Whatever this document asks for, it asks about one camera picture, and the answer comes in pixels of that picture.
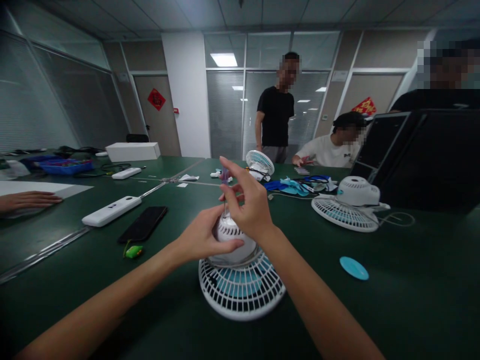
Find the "red decoration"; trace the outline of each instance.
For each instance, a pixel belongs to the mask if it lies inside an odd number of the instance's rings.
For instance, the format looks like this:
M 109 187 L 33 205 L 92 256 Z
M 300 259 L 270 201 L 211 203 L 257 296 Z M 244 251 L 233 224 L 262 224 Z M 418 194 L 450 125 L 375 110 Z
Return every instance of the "red decoration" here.
M 155 109 L 160 111 L 162 106 L 165 104 L 165 98 L 162 96 L 161 93 L 157 91 L 157 89 L 152 89 L 150 95 L 148 95 L 148 101 L 152 104 Z
M 377 112 L 377 108 L 375 107 L 372 98 L 369 96 L 357 106 L 355 106 L 352 111 L 359 112 L 360 114 L 367 114 L 370 117 Z

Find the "ceiling light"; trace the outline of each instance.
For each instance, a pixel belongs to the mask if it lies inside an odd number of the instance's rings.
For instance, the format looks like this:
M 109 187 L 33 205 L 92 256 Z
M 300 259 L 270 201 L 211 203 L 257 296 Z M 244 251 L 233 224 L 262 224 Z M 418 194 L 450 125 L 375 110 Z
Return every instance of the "ceiling light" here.
M 215 53 L 210 54 L 210 56 L 213 58 L 213 61 L 215 61 L 215 64 L 219 68 L 236 68 L 238 66 L 237 60 L 235 59 L 235 54 L 233 52 Z

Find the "black t-shirt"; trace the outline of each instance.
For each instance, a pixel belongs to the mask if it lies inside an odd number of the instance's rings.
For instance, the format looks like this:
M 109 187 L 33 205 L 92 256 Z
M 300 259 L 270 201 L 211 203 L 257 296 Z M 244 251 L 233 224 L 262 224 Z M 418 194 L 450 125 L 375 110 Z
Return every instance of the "black t-shirt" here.
M 294 104 L 291 93 L 280 92 L 275 86 L 261 93 L 256 110 L 265 114 L 262 121 L 262 146 L 289 145 L 289 119 L 294 115 Z
M 480 109 L 480 90 L 473 89 L 417 89 L 404 93 L 390 110 L 418 109 Z

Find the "white fan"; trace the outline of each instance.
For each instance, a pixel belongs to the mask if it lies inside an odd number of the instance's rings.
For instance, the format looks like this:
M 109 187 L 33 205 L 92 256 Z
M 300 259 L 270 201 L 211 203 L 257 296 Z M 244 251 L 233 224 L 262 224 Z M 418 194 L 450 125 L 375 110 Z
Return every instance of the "white fan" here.
M 200 260 L 200 287 L 210 306 L 236 321 L 251 321 L 268 314 L 286 289 L 265 253 L 242 232 L 230 214 L 221 216 L 214 231 L 220 241 L 242 239 L 234 252 Z
M 319 195 L 312 199 L 311 207 L 322 217 L 341 227 L 371 233 L 379 228 L 374 211 L 389 210 L 379 202 L 380 190 L 359 176 L 347 176 L 338 186 L 337 195 Z
M 270 176 L 275 172 L 274 163 L 269 159 L 267 155 L 258 150 L 250 150 L 246 154 L 246 164 L 250 169 L 250 174 L 257 181 L 270 181 Z

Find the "black phone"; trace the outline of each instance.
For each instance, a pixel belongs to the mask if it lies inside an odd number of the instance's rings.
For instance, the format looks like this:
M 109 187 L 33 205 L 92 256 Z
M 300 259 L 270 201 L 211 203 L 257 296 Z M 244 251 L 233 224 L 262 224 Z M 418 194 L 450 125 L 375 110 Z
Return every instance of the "black phone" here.
M 154 231 L 157 224 L 167 213 L 166 206 L 147 207 L 139 217 L 131 224 L 128 229 L 118 238 L 117 242 L 125 244 L 130 240 L 131 243 L 147 240 Z

